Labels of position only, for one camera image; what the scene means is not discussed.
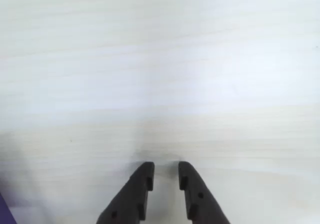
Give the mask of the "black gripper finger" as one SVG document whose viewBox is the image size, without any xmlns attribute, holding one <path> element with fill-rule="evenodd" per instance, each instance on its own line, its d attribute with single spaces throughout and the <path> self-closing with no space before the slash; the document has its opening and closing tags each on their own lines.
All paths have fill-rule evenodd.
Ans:
<svg viewBox="0 0 320 224">
<path fill-rule="evenodd" d="M 148 193 L 153 190 L 155 164 L 142 163 L 97 219 L 97 223 L 138 224 L 146 219 Z"/>
<path fill-rule="evenodd" d="M 197 170 L 187 161 L 178 164 L 180 190 L 184 191 L 187 218 L 192 223 L 230 224 Z"/>
</svg>

